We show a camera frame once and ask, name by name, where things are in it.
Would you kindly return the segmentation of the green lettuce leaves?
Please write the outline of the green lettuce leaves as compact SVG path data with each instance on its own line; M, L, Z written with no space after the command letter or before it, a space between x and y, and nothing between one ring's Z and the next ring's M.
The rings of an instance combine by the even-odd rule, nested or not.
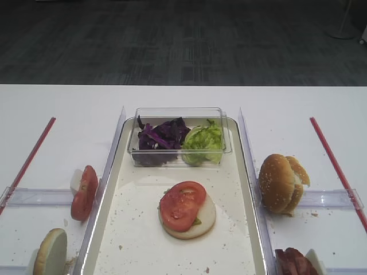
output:
M184 140L183 150L207 151L206 153L190 153L182 155L186 164L201 166L209 161L218 165L222 158L224 145L222 130L214 120L207 119L207 125L194 127Z

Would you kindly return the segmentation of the tomato slice on bread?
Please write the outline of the tomato slice on bread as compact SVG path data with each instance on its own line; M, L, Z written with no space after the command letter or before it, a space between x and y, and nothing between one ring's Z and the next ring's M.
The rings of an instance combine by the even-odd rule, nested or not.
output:
M177 232L188 231L206 200L205 188L194 181L174 185L159 202L163 224Z

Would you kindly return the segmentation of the round white bread slice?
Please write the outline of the round white bread slice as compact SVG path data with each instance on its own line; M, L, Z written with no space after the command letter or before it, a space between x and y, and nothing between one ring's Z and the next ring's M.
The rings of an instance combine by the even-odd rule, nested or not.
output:
M159 213L159 220L163 228L173 237L178 239L193 239L203 234L206 234L213 227L216 221L216 207L211 197L206 193L206 200L202 205L202 207L199 209L197 218L195 219L191 228L186 232L177 232L169 229L167 226L163 224L160 213Z

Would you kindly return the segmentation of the upright tomato slice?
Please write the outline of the upright tomato slice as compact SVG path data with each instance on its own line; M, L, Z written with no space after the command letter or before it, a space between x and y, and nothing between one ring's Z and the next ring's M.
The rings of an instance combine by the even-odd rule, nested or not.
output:
M80 187L71 204L71 217L77 221L85 221L92 210L98 188L98 178L94 168L87 165L83 171Z

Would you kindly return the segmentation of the meat patties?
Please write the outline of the meat patties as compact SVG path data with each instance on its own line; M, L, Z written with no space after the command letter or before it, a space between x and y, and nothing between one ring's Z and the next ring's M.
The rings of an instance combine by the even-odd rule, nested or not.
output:
M311 261L306 258L300 251L292 247L288 247L285 251L282 249L275 250L278 273L282 275L318 275Z

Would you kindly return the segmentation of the white block near patties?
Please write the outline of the white block near patties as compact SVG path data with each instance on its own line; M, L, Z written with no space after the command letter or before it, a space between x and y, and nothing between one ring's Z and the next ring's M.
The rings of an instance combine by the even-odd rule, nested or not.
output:
M317 271L319 275L327 275L326 268L323 262L319 260L314 249L310 249L306 253L305 257L311 262L313 268Z

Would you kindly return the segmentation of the clear plastic container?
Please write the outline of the clear plastic container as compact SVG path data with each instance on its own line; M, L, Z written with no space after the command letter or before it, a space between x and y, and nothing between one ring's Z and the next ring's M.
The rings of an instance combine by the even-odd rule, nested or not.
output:
M191 166L186 164L182 155L190 153L206 153L207 151L199 150L139 150L138 133L141 131L137 118L140 116L143 124L149 123L153 127L163 124L181 117L190 131L197 126L207 125L207 119L214 120L222 130L224 145L222 148L222 158L218 165L206 161L201 166L219 166L225 154L232 150L229 120L227 114L219 107L193 107L193 108L138 108L135 112L135 117L132 121L132 129L128 140L127 152L131 158L133 154L177 154L177 158L173 161L167 162L161 166L141 166L133 158L132 161L135 166L140 167L163 167L163 166Z

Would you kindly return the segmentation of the shredded purple cabbage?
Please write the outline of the shredded purple cabbage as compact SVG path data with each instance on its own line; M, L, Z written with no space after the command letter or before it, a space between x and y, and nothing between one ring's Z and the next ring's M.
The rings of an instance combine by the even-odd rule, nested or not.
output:
M140 116L137 122L141 129L138 133L139 150L180 150L190 132L181 117L156 127L149 123L143 124ZM141 166L161 166L175 160L177 154L133 154L132 158Z

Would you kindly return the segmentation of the sesame burger buns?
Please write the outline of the sesame burger buns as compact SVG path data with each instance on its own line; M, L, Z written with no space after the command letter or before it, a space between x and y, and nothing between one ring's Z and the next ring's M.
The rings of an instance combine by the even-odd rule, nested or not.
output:
M261 165L258 183L262 203L270 212L293 216L310 178L295 157L271 154Z

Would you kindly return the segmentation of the white support block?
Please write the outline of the white support block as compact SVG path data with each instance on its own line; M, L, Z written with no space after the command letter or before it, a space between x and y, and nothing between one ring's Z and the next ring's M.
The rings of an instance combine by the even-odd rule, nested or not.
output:
M73 196L75 196L79 191L82 175L83 175L83 171L80 169L76 169L72 175L71 182L70 182L70 190Z

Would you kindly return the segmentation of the white metal tray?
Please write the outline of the white metal tray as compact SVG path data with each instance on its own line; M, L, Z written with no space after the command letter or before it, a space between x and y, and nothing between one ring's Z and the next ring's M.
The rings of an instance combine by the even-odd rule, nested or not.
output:
M232 152L219 166L136 167L127 152L133 119L118 132L114 162L102 186L98 214L80 249L80 274L266 274L252 194L233 119L225 135ZM201 237L170 236L158 218L159 200L176 183L202 184L216 207L212 229Z

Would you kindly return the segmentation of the left red rod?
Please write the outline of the left red rod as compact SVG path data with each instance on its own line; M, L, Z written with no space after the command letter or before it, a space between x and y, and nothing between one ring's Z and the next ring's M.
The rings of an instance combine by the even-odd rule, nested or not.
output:
M3 192L1 197L1 211L2 214L8 200L11 198L13 192L17 188L18 184L20 183L21 179L23 178L26 170L28 169L29 165L31 164L32 160L34 159L36 153L40 149L43 141L47 137L49 131L51 130L52 126L54 125L54 122L56 121L55 117L51 117L48 124L46 125L45 129L43 130L41 136L38 138L36 144L34 145L33 149L29 153L28 157L26 158L25 162L23 163L20 171L18 172L17 176L13 180L12 184Z

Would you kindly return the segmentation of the red rod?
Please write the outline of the red rod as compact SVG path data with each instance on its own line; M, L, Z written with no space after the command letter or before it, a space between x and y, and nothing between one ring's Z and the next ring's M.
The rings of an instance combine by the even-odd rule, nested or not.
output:
M31 164L32 160L34 159L36 153L40 149L43 141L47 137L49 131L51 130L52 126L54 125L54 122L56 121L55 117L51 117L48 124L46 125L45 129L43 130L41 136L38 138L36 144L34 145L33 149L29 153L28 157L26 158L25 162L23 163L20 171L18 172L17 176L13 180L12 184L3 192L1 197L1 211L2 214L8 200L11 198L13 192L17 188L18 184L20 183L21 179L23 178L26 170L28 169L29 165Z
M316 119L314 117L311 117L310 122L311 122L315 132L317 133L317 135L319 137L319 140L321 141L321 143L322 143L322 145L323 145L323 147L324 147L324 149L325 149L325 151L326 151L326 153L327 153L327 155L328 155L328 157L329 157L329 159L330 159L330 161L331 161L331 163L332 163L332 165L333 165L333 167L334 167L334 169L335 169L335 171L336 171L336 173L337 173L337 175L338 175L338 177L339 177L339 179L340 179L340 181L341 181L341 183L344 187L344 189L347 191L348 196L349 196L349 198L350 198L350 200L351 200L351 202L354 206L354 209L356 211L356 214L359 217L360 222L362 223L365 231L367 231L366 216L363 212L361 204L357 200L357 197L356 197L355 193L353 192L348 180L346 179L346 176L343 173L337 159L335 158L335 156L333 154L333 151L330 148L330 146L329 146L329 144L328 144L328 142L327 142L320 126L319 126L319 124L317 123Z

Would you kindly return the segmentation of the right red rod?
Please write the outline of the right red rod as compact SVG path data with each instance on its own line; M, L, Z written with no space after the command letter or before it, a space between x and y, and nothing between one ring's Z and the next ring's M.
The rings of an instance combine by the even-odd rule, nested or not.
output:
M329 159L330 159L330 161L331 161L331 163L332 163L332 165L333 165L333 167L334 167L334 169L335 169L335 171L336 171L336 173L337 173L337 175L338 175L338 177L339 177L339 179L340 179L340 181L341 181L341 183L344 187L344 189L347 191L348 196L349 196L349 198L350 198L350 200L351 200L351 202L354 206L354 209L356 211L356 214L359 217L360 222L362 223L365 231L367 231L366 216L363 212L361 204L357 200L357 197L356 197L355 193L353 192L348 180L346 179L346 176L343 173L337 159L335 158L335 156L333 154L333 151L330 148L330 146L329 146L329 144L328 144L328 142L327 142L320 126L319 126L319 124L317 123L316 119L314 117L311 117L310 122L311 122L315 132L317 133L317 135L319 137L319 140L321 141L321 143L322 143L322 145L323 145L323 147L324 147L324 149L325 149L325 151L326 151L326 153L327 153L327 155L328 155L328 157L329 157Z

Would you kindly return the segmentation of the right upper clear crossbar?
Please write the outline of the right upper clear crossbar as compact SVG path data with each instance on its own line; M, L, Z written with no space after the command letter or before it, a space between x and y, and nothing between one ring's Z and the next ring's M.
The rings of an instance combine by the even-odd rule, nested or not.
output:
M355 189L306 190L297 205L305 209L363 210L364 204Z

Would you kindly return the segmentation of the clear crossbar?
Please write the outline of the clear crossbar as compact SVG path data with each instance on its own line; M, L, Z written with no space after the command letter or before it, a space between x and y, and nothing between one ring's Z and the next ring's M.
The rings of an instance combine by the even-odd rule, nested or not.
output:
M306 190L297 205L305 209L363 210L364 204L355 189Z
M1 195L1 207L26 206L70 206L73 201L71 190L15 188L7 187Z

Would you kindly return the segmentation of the left upper clear crossbar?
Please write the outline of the left upper clear crossbar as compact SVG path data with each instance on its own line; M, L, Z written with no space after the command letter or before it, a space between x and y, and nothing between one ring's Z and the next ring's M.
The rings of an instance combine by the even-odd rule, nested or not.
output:
M15 188L7 187L1 195L1 207L26 206L70 206L73 201L71 190Z

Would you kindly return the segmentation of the left bun half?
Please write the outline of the left bun half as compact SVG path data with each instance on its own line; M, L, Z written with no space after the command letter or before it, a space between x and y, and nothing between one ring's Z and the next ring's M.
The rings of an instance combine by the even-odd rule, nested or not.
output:
M67 234L64 229L54 228L41 242L33 265L33 274L64 274L66 257Z

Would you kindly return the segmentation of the right long clear rail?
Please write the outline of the right long clear rail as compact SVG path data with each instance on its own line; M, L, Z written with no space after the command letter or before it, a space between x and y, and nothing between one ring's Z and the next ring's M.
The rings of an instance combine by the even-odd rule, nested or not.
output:
M247 169L249 189L252 198L252 208L255 215L257 236L261 251L261 267L264 274L278 274L276 258L272 249L270 234L267 224L267 212L261 204L261 192L257 182L257 173L253 163L251 142L248 136L248 127L242 109L239 109L238 122L240 127L243 154Z

